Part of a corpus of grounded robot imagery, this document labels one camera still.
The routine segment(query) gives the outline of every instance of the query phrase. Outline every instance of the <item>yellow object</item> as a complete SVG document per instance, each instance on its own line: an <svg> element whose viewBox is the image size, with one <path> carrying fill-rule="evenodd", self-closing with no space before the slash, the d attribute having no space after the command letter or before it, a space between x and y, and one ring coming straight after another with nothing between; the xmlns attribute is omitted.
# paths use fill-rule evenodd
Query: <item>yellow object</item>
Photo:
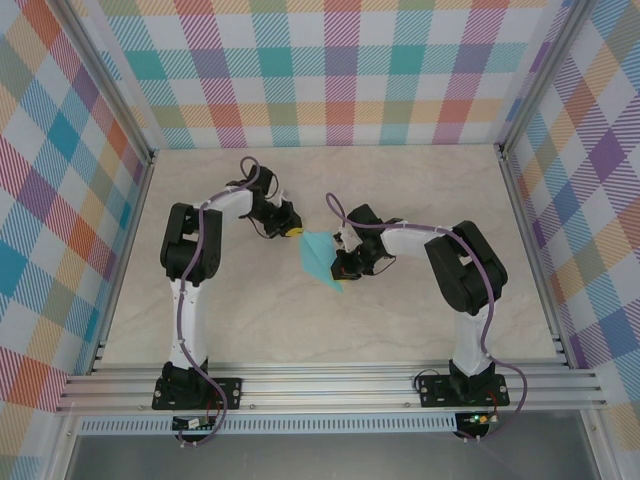
<svg viewBox="0 0 640 480"><path fill-rule="evenodd" d="M292 228L287 233L284 234L285 237L297 237L298 235L302 235L304 232L304 228Z"/></svg>

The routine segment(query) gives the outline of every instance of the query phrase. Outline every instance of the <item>black mounting plate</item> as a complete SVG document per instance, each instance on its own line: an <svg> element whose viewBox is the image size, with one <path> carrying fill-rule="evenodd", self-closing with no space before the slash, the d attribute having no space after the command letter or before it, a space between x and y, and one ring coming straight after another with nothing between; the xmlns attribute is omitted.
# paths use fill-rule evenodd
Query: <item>black mounting plate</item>
<svg viewBox="0 0 640 480"><path fill-rule="evenodd" d="M487 392L495 395L499 407L509 405L509 391L506 390L507 384L504 375L492 375L489 383L485 388L473 396L469 402L462 403L458 395L451 387L451 377L449 375L421 375L418 377L416 387L420 392L420 405L423 408L433 407L493 407L493 399ZM500 388L505 387L505 391L501 392Z"/></svg>
<svg viewBox="0 0 640 480"><path fill-rule="evenodd" d="M240 399L242 398L242 379L241 378L212 378L214 382L220 385L220 388L224 392L227 397L227 410L238 410L240 408ZM222 399L217 395L214 388L207 382L204 378L198 377L198 381L203 383L203 388L207 388L211 394L205 395L203 399L200 401L199 405L191 405L188 409L181 408L180 405L176 405L176 403L171 403L171 401L167 401L166 396L155 397L153 398L152 406L154 410L207 410L215 415L215 412L218 410L218 406L223 408ZM162 377L158 379L156 382L155 391L163 391L163 382ZM210 399L215 399L218 403L216 406L215 403L211 402L209 404Z"/></svg>

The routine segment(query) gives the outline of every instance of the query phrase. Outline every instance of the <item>cable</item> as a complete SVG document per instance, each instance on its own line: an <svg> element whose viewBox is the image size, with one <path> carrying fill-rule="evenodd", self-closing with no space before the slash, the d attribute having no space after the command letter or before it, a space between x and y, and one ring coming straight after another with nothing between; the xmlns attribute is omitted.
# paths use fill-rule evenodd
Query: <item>cable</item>
<svg viewBox="0 0 640 480"><path fill-rule="evenodd" d="M393 260L391 262L389 262L389 265L387 265L386 267L384 267L382 270L380 270L379 272L374 273L373 275L371 275L372 277L375 277L376 275L380 275L382 272L384 272L387 268L389 268L391 265L393 265L394 263L396 263L396 260L398 260L398 257L393 257Z"/></svg>
<svg viewBox="0 0 640 480"><path fill-rule="evenodd" d="M240 167L240 170L242 171L242 175L244 175L244 178L248 179L249 175L244 170L244 168ZM280 180L278 180L278 176L275 173L273 174L273 178L276 180L276 189L274 190L274 192L271 195L269 195L268 197L264 197L265 200L271 200L273 197L276 196L276 193L278 193L278 190L280 190Z"/></svg>
<svg viewBox="0 0 640 480"><path fill-rule="evenodd" d="M487 272L485 271L484 267L482 266L482 263L480 262L480 259L478 258L478 256L474 253L473 250L471 250L471 247L469 247L469 245L467 245L467 243L460 238L459 235L456 235L454 232L452 232L451 230L447 230L446 228L442 228L442 227L432 227L429 225L419 225L419 224L415 224L415 223L382 223L382 224L376 224L376 225L367 225L364 223L357 223L354 222L353 220L349 220L347 218L347 216L344 213L344 208L342 207L342 204L340 203L340 200L338 200L338 197L336 197L333 193L331 192L327 192L327 195L325 196L325 199L327 201L327 205L329 205L329 209L340 219L342 219L342 225L344 226L345 223L349 223L352 227L358 227L358 228L384 228L386 230L392 230L392 229L399 229L399 228L410 228L410 229L414 229L414 230L424 230L427 232L435 232L435 233L441 233L443 235L447 235L449 237L451 237L453 240L455 240L458 245L460 245L464 251L467 253L467 255L469 255L469 258L471 258L471 260L473 261L473 263L476 265L476 267L478 268L478 272L480 273L480 277L482 278L482 282L484 283L485 288L487 289L487 296L489 298L489 311L487 313L487 320L484 324L484 328L482 329L482 335L480 336L480 348L482 349L482 353L484 353L484 355L491 360L493 363L495 363L496 365L499 365L503 368L508 368L509 370L513 370L514 372L516 372L518 375L520 375L520 378L522 378L522 397L520 398L520 401L518 402L518 406L516 407L516 409L513 411L513 414L507 419L507 421L502 425L502 427L500 427L497 430L494 430L493 432L488 433L484 438L488 439L488 438L492 438L495 437L497 435L500 435L508 425L510 425L511 423L513 423L513 421L518 417L518 415L520 414L520 411L522 410L522 407L524 406L524 402L527 399L527 393L529 391L529 384L527 383L527 377L525 376L524 372L522 370L520 370L520 368L518 368L515 365L512 365L510 363L507 362L503 362L501 360L498 360L497 358L495 358L493 355L491 355L489 353L489 350L487 349L487 334L489 333L489 327L491 326L491 322L493 321L493 312L495 311L495 298L493 297L493 288L491 288L491 282L489 281L489 277L487 275Z"/></svg>
<svg viewBox="0 0 640 480"><path fill-rule="evenodd" d="M251 217L247 217L247 218L251 222L251 225L253 225L253 229L256 231L258 235L260 235L262 238L266 238L267 240L271 240L271 238L267 237L265 234L260 233L260 230L258 230L258 226L256 225L256 222L253 220L253 218Z"/></svg>
<svg viewBox="0 0 640 480"><path fill-rule="evenodd" d="M420 375L422 375L424 372L433 372L436 375L440 375L440 372L438 372L437 370L434 370L433 368L427 368L426 370L423 370L420 373L418 373L415 377L413 377L413 389L417 393L420 393L420 390L418 390L418 385L416 385L416 382L418 381L418 378L420 378Z"/></svg>
<svg viewBox="0 0 640 480"><path fill-rule="evenodd" d="M278 193L278 190L280 190L280 180L278 180L278 176L275 173L273 174L273 178L275 178L276 180L276 189L273 191L271 195L269 195L268 197L264 197L265 200L271 200L273 197L276 196L276 193Z"/></svg>
<svg viewBox="0 0 640 480"><path fill-rule="evenodd" d="M491 390L487 390L487 393L491 397L491 400L493 400L493 415L496 415L498 413L498 399Z"/></svg>
<svg viewBox="0 0 640 480"><path fill-rule="evenodd" d="M178 440L180 440L181 442L181 447L184 447L185 445L188 445L190 447L197 447L198 445L203 445L207 442L209 442L213 436L218 432L218 430L220 430L220 428L222 427L222 424L224 423L224 419L227 416L227 410L228 410L228 403L227 403L227 396L225 395L224 391L222 390L222 388L220 387L220 385L218 385L218 383L213 380L211 377L209 377L209 375L202 370L202 368L200 368L200 365L198 365L196 363L196 361L193 359L193 357L191 356L191 354L189 353L189 350L187 349L186 345L185 345L185 341L184 341L184 335L182 334L182 310L183 310L183 305L184 305L184 298L185 298L185 294L186 294L186 283L187 283L187 278L189 277L189 274L191 273L191 271L193 270L193 268L196 265L196 262L198 261L198 258L200 258L200 253L202 253L202 244L204 243L204 211L206 210L206 208L211 205L213 202L215 202L217 199L224 197L225 195L228 195L232 192L237 192L240 190L246 190L247 187L250 187L251 185L253 185L256 180L258 180L258 176L260 175L260 164L258 163L258 161L253 158L253 157L244 157L242 160L240 160L240 170L242 171L242 173L245 175L246 177L246 173L244 170L244 164L247 160L250 160L253 162L253 164L257 167L256 168L256 173L253 176L253 178L251 178L250 180L247 181L247 183L245 183L244 185L240 186L240 187L235 187L235 188L229 188L226 190L223 190L221 192L216 193L214 196L212 196L211 198L209 198L206 202L204 202L200 208L198 209L198 242L196 243L196 250L193 253L193 257L191 258L191 260L189 261L189 264L187 265L187 268L185 269L184 273L182 274L182 277L180 277L180 295L178 296L178 308L177 308L177 312L176 312L176 324L177 324L177 331L178 331L178 343L180 344L180 349L182 350L183 355L185 356L185 358L187 359L187 361L191 364L191 366L193 367L193 369L198 372L198 374L200 376L202 376L208 383L209 385L211 385L216 392L218 392L218 394L220 395L220 397L222 398L222 416L217 416L216 417L216 424L214 425L213 429L211 430L211 433L209 433L206 437L204 437L202 440L200 440L199 442L191 442L188 443L186 440L184 440L182 438L182 430L180 430L178 432Z"/></svg>

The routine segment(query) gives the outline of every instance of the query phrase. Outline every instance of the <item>aluminum rail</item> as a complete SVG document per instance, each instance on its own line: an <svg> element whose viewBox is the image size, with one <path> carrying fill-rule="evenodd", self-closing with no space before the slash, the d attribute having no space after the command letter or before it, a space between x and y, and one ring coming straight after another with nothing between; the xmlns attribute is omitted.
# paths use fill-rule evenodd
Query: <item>aluminum rail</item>
<svg viewBox="0 0 640 480"><path fill-rule="evenodd" d="M514 361L527 375L529 395L526 410L598 409L606 400L595 373L570 369L562 344L554 337L556 356L549 359ZM68 379L58 405L61 415L167 415L151 409L155 381L162 365L103 364L104 346L90 375ZM240 410L244 414L292 413L391 413L400 411L464 412L477 408L441 407L423 409L413 390L415 375L425 368L441 373L447 363L369 364L212 364L212 376L243 379ZM522 395L522 380L511 370L505 375L513 410ZM188 411L180 414L204 414Z"/></svg>

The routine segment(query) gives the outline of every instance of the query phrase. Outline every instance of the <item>gray floor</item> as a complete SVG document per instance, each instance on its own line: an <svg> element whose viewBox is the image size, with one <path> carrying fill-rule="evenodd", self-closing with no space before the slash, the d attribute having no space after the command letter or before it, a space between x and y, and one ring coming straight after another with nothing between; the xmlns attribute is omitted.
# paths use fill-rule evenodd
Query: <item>gray floor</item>
<svg viewBox="0 0 640 480"><path fill-rule="evenodd" d="M173 437L81 437L67 480L500 480L599 478L578 412L524 413L503 435L228 435L195 451Z"/></svg>

